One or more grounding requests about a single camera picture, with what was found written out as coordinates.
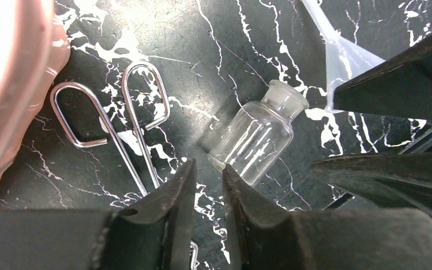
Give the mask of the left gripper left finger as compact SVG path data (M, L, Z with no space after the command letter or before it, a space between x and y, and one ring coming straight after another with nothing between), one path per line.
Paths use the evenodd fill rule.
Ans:
M0 269L189 269L196 161L134 205L0 209Z

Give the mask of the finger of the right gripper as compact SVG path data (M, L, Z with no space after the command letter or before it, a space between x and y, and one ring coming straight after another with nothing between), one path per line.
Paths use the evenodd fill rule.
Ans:
M432 120L432 34L338 86L334 93L334 108Z
M432 152L331 157L315 161L310 171L380 207L414 207L432 216Z

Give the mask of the clear glass bottle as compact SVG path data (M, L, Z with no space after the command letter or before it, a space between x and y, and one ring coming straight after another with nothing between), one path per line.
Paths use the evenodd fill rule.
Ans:
M309 108L295 88L272 80L260 101L244 104L209 151L209 161L221 172L230 165L255 186L294 138L292 122Z

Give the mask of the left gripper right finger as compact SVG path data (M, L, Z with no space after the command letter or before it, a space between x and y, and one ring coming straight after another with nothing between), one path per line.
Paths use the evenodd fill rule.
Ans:
M288 211L222 172L230 269L432 269L432 218L413 208Z

